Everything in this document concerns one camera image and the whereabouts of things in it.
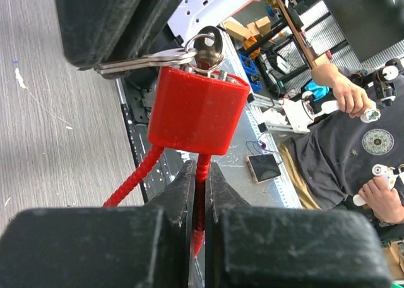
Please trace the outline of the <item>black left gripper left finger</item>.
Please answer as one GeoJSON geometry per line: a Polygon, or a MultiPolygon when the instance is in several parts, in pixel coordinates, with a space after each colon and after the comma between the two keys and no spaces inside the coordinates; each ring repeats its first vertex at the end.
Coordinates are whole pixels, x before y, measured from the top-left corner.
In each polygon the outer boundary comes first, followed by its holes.
{"type": "Polygon", "coordinates": [[[141,207],[18,213],[1,236],[1,286],[190,287],[195,168],[141,207]]]}

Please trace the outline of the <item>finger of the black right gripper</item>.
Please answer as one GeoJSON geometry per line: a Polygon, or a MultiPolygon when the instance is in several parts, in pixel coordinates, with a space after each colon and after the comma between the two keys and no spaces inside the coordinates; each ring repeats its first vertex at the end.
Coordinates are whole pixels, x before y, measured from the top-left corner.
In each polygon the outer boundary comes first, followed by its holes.
{"type": "Polygon", "coordinates": [[[55,0],[64,56],[91,68],[112,54],[141,0],[55,0]]]}
{"type": "Polygon", "coordinates": [[[102,10],[112,21],[103,34],[110,37],[102,61],[142,56],[163,30],[182,0],[106,0],[102,10]]]}

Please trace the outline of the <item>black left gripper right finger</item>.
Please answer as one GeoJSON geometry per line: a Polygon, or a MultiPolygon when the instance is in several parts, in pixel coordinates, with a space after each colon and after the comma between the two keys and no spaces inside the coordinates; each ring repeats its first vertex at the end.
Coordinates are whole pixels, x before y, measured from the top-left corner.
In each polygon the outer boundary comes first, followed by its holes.
{"type": "Polygon", "coordinates": [[[206,181],[207,287],[390,287],[373,226],[347,210],[254,207],[212,163],[206,181]]]}

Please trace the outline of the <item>silver red lock keys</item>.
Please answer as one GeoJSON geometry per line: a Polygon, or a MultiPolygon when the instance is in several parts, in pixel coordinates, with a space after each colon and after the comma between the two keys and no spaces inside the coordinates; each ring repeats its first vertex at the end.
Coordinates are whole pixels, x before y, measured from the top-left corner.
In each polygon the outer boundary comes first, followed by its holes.
{"type": "Polygon", "coordinates": [[[124,78],[141,69],[175,67],[203,75],[218,69],[224,62],[223,38],[214,26],[202,28],[183,47],[167,49],[153,54],[123,61],[95,64],[82,71],[94,70],[105,79],[124,78]]]}

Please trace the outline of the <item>red cable seal lock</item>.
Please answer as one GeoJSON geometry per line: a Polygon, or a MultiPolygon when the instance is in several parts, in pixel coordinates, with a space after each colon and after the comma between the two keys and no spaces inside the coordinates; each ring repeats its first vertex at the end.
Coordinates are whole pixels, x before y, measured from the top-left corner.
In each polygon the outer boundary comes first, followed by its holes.
{"type": "Polygon", "coordinates": [[[205,234],[205,182],[211,158],[227,153],[249,91],[249,84],[238,76],[220,80],[162,67],[148,125],[151,149],[103,206],[118,206],[148,175],[166,148],[198,154],[193,216],[197,255],[205,234]]]}

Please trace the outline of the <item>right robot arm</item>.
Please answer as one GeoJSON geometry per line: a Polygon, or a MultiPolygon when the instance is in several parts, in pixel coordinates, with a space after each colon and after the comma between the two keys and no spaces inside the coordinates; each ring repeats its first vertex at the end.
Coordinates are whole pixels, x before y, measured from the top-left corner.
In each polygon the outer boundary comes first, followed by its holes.
{"type": "Polygon", "coordinates": [[[248,0],[55,0],[64,56],[79,69],[160,50],[157,39],[188,41],[248,0]]]}

